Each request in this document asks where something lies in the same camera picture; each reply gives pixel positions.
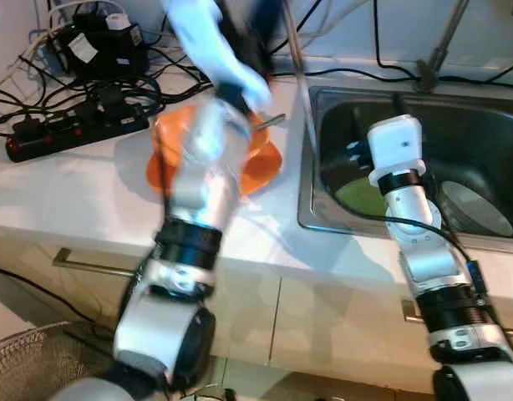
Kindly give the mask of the metal spoon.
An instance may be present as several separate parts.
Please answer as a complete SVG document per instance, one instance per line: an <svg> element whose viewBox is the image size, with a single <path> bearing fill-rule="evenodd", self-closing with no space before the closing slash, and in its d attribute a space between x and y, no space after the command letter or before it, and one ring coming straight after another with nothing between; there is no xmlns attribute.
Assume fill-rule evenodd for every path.
<svg viewBox="0 0 513 401"><path fill-rule="evenodd" d="M282 122L285 118L286 118L285 114L277 114L277 115L275 115L275 117L271 117L270 119L265 119L265 121L263 121L259 124L254 124L252 129L254 131L267 129L267 127L269 127L269 126L273 126L273 125L276 125L276 124Z"/></svg>

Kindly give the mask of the green plate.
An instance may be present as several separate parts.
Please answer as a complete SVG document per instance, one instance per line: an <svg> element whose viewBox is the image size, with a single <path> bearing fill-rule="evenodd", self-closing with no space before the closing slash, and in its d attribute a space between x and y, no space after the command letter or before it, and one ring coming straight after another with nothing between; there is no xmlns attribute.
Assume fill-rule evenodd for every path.
<svg viewBox="0 0 513 401"><path fill-rule="evenodd" d="M378 187L370 183L368 177L350 180L335 190L333 197L348 211L358 211L360 215L386 217L386 200Z"/></svg>

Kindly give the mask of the thin translucent tube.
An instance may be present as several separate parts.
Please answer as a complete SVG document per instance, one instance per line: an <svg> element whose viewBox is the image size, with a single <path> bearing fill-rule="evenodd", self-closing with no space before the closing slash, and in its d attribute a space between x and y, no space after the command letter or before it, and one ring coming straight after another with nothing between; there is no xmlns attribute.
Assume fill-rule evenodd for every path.
<svg viewBox="0 0 513 401"><path fill-rule="evenodd" d="M309 87L307 86L305 58L302 56L300 48L300 39L295 26L295 18L291 10L290 0L281 0L283 11L283 22L286 24L286 35L288 48L293 60L293 69L296 77L297 96L300 106L302 106L302 115L305 119L305 130L307 135L307 145L309 145L310 160L313 163L318 162L318 141L317 130L313 119L312 103L310 100Z"/></svg>

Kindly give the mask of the orange plastic plate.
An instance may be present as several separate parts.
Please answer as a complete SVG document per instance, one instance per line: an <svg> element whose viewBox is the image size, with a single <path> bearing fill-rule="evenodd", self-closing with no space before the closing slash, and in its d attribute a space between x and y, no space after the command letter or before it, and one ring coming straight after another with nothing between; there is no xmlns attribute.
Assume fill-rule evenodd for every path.
<svg viewBox="0 0 513 401"><path fill-rule="evenodd" d="M240 192L244 197L261 190L276 179L281 172L283 157L278 146L268 142L262 145L253 156L246 161L240 180ZM168 160L161 160L161 153L154 153L146 166L145 178L147 184L158 195L165 193L166 185L173 182L177 167Z"/></svg>

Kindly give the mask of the steel sink faucet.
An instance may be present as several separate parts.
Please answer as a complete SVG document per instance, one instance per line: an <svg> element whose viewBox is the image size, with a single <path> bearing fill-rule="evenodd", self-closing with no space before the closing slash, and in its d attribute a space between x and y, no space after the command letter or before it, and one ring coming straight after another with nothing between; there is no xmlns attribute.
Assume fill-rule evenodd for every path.
<svg viewBox="0 0 513 401"><path fill-rule="evenodd" d="M455 31L458 30L460 19L463 18L470 0L456 0L455 7L449 15L443 33L428 58L418 58L416 61L419 80L414 83L414 91L431 93L439 85L439 72L449 54L449 46Z"/></svg>

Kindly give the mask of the stainless steel bowl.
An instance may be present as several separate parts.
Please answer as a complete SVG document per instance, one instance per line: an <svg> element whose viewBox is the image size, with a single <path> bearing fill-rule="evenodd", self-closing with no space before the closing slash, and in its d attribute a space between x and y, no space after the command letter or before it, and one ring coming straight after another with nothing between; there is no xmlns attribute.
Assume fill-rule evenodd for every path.
<svg viewBox="0 0 513 401"><path fill-rule="evenodd" d="M439 183L439 207L452 229L473 236L513 237L508 217L478 192L451 180Z"/></svg>

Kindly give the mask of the stainless steel sink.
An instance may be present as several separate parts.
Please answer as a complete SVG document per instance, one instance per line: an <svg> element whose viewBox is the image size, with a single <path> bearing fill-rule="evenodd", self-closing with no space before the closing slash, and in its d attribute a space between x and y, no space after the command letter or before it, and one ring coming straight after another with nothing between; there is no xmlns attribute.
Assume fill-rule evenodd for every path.
<svg viewBox="0 0 513 401"><path fill-rule="evenodd" d="M437 206L439 183L451 180L492 202L513 226L512 99L330 85L314 85L309 92L320 150L317 163L310 160L309 145L302 151L297 210L300 226L353 236L388 237L383 222L343 209L333 192L357 179L347 172L349 142L366 138L368 127L394 117L402 109L420 119L422 157L428 168L422 182L429 194L435 195ZM468 248L513 253L513 237L452 231Z"/></svg>

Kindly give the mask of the orange plastic bowl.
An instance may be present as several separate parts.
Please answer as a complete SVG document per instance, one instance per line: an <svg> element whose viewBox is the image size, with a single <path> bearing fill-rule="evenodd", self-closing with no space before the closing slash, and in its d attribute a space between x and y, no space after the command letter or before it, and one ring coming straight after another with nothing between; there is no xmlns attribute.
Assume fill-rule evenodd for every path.
<svg viewBox="0 0 513 401"><path fill-rule="evenodd" d="M170 163L179 164L181 158L181 138L186 133L192 123L196 121L198 107L194 104L183 106L179 109L165 112L156 119L154 125L154 142L157 145L161 155ZM271 115L251 115L251 122L259 124L265 119L270 119ZM253 156L262 145L267 145L271 141L271 126L267 129L258 131L252 130L251 142L246 154L246 161Z"/></svg>

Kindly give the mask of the black charger box white labels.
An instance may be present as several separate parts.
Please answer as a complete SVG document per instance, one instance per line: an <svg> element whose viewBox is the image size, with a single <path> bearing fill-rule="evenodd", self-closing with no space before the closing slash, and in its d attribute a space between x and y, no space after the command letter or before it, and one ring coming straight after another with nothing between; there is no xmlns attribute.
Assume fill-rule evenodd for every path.
<svg viewBox="0 0 513 401"><path fill-rule="evenodd" d="M80 12L48 43L64 72L80 79L145 75L150 66L140 26L126 13Z"/></svg>

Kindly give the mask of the black power strip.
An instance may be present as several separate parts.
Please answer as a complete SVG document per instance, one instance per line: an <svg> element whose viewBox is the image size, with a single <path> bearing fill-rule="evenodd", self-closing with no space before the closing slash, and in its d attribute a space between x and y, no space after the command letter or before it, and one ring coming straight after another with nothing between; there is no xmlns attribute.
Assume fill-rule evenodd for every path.
<svg viewBox="0 0 513 401"><path fill-rule="evenodd" d="M150 127L137 104L115 111L77 106L46 119L24 119L13 124L4 146L13 163L95 144Z"/></svg>

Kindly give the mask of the chrome floor fan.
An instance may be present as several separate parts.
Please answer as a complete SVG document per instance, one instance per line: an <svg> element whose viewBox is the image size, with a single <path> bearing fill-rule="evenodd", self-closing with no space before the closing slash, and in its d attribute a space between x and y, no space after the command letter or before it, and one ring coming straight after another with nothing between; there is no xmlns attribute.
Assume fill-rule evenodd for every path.
<svg viewBox="0 0 513 401"><path fill-rule="evenodd" d="M0 340L0 401L47 401L60 389L110 367L110 329L61 322Z"/></svg>

